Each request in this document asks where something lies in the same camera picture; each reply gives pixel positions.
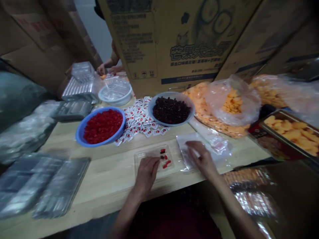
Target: wooden table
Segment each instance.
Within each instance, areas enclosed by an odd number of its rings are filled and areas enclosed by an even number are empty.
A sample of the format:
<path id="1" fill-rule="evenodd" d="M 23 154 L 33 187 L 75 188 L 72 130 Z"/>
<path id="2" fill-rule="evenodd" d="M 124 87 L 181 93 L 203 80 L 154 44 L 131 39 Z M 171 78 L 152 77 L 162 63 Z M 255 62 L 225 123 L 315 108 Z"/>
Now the wooden table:
<path id="1" fill-rule="evenodd" d="M 134 153 L 138 151 L 167 144 L 173 157 L 174 168 L 166 177 L 155 180 L 148 199 L 204 180 L 198 171 L 180 171 L 184 166 L 176 135 L 194 132 L 189 124 L 172 127 L 164 136 L 146 138 L 140 133 L 132 141 L 119 147 L 110 144 L 97 148 L 84 148 L 77 144 L 74 135 L 78 125 L 79 122 L 58 123 L 41 149 L 43 152 L 68 155 L 71 158 L 87 156 L 92 159 L 70 211 L 65 216 L 52 220 L 33 220 L 32 212 L 2 220 L 1 239 L 42 238 L 120 210 L 135 182 Z M 269 157 L 248 137 L 236 140 L 226 138 L 233 145 L 233 155 L 228 159 L 232 166 L 221 165 L 218 168 L 221 174 L 234 167 Z"/>

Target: white packet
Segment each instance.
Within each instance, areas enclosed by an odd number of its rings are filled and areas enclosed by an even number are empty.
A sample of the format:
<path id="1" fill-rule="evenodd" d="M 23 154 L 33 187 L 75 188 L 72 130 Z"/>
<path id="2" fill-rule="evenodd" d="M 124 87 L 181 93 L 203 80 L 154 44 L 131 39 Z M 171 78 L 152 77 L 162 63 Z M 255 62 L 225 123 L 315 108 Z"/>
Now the white packet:
<path id="1" fill-rule="evenodd" d="M 183 161 L 185 164 L 185 168 L 181 170 L 182 172 L 190 172 L 193 169 L 197 168 L 189 153 L 188 147 L 186 145 L 187 141 L 201 141 L 205 145 L 207 150 L 211 153 L 211 156 L 215 163 L 216 168 L 219 168 L 221 166 L 231 166 L 227 161 L 227 158 L 232 156 L 231 150 L 228 147 L 226 147 L 226 149 L 222 152 L 222 154 L 218 155 L 210 147 L 208 142 L 206 142 L 202 137 L 200 137 L 198 133 L 178 135 L 176 136 L 176 140 L 178 142 L 179 149 L 182 153 Z"/>
<path id="2" fill-rule="evenodd" d="M 216 130 L 204 126 L 195 117 L 192 118 L 189 124 L 210 144 L 217 155 L 221 155 L 225 150 L 232 148 L 228 140 L 220 136 Z"/>

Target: white wall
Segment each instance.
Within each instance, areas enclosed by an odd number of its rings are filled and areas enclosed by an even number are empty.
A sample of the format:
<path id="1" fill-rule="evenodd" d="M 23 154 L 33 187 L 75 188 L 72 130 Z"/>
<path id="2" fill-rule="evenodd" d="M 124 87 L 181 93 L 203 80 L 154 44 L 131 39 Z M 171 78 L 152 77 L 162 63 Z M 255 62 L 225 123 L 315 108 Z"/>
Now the white wall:
<path id="1" fill-rule="evenodd" d="M 95 13 L 94 0 L 74 0 L 74 2 L 93 45 L 102 61 L 105 62 L 110 58 L 112 52 L 112 37 L 106 22 Z"/>

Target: hand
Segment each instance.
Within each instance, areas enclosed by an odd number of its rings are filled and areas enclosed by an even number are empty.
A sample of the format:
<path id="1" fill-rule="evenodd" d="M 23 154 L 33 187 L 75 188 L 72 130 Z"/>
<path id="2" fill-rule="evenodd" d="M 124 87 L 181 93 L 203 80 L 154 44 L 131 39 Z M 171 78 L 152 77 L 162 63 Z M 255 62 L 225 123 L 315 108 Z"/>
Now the hand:
<path id="1" fill-rule="evenodd" d="M 219 175 L 210 152 L 206 149 L 202 142 L 187 141 L 186 145 L 188 146 L 189 153 L 196 166 L 206 178 L 210 178 L 216 174 Z M 199 158 L 196 156 L 194 150 L 199 153 Z"/>
<path id="2" fill-rule="evenodd" d="M 141 160 L 133 192 L 142 201 L 154 184 L 157 168 L 160 163 L 159 159 L 159 157 L 147 157 Z"/>
<path id="3" fill-rule="evenodd" d="M 112 66 L 111 69 L 109 70 L 110 74 L 116 75 L 117 72 L 120 72 L 123 70 L 123 66 Z"/>
<path id="4" fill-rule="evenodd" d="M 105 69 L 104 63 L 101 64 L 101 65 L 96 69 L 96 72 L 97 72 L 100 76 L 106 74 L 106 69 Z"/>

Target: blue bowl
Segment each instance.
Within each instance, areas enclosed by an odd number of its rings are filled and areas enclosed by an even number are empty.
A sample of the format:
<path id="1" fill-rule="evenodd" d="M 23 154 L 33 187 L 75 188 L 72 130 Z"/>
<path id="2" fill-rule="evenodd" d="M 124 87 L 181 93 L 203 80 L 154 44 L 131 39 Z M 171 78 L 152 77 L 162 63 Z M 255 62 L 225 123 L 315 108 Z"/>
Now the blue bowl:
<path id="1" fill-rule="evenodd" d="M 164 123 L 164 122 L 159 121 L 158 119 L 156 119 L 156 118 L 154 117 L 154 115 L 153 115 L 153 108 L 154 108 L 154 106 L 155 106 L 155 104 L 156 104 L 156 100 L 157 100 L 158 97 L 162 97 L 162 96 L 163 96 L 164 98 L 168 98 L 168 97 L 171 98 L 171 99 L 176 98 L 176 100 L 178 100 L 178 101 L 184 101 L 185 104 L 186 104 L 188 107 L 190 107 L 189 115 L 188 115 L 187 119 L 186 119 L 184 122 L 179 123 L 179 124 L 167 124 L 167 123 Z M 159 124 L 161 124 L 161 125 L 169 126 L 169 127 L 181 126 L 181 125 L 183 125 L 183 124 L 188 123 L 188 122 L 194 117 L 194 115 L 195 115 L 195 106 L 194 106 L 194 103 L 192 102 L 192 100 L 191 100 L 188 96 L 186 96 L 186 95 L 184 95 L 184 94 L 182 94 L 182 93 L 179 93 L 179 92 L 166 91 L 166 92 L 162 92 L 162 93 L 159 93 L 159 94 L 155 95 L 155 96 L 151 99 L 151 101 L 149 102 L 149 114 L 150 114 L 150 116 L 151 116 L 157 123 L 159 123 Z"/>
<path id="2" fill-rule="evenodd" d="M 87 122 L 95 115 L 97 115 L 97 113 L 102 113 L 103 111 L 109 111 L 109 110 L 114 110 L 114 111 L 117 111 L 117 112 L 120 112 L 123 116 L 123 122 L 121 124 L 121 127 L 119 128 L 119 130 L 109 139 L 101 142 L 101 143 L 97 143 L 97 144 L 89 144 L 84 138 L 84 128 L 86 127 L 87 125 Z M 89 114 L 87 117 L 85 117 L 82 122 L 80 123 L 80 125 L 77 127 L 77 130 L 76 130 L 76 133 L 75 133 L 75 139 L 76 141 L 84 146 L 84 147 L 88 147 L 88 148 L 93 148 L 93 147 L 98 147 L 98 146 L 101 146 L 101 145 L 105 145 L 105 144 L 110 144 L 110 143 L 113 143 L 115 140 L 117 140 L 119 137 L 121 137 L 121 135 L 123 134 L 124 132 L 124 128 L 125 128 L 125 122 L 126 122 L 126 118 L 125 118 L 125 115 L 124 115 L 124 111 L 119 109 L 119 108 L 116 108 L 116 107 L 104 107 L 104 108 L 101 108 L 101 109 L 98 109 L 94 112 L 92 112 L 91 114 Z"/>

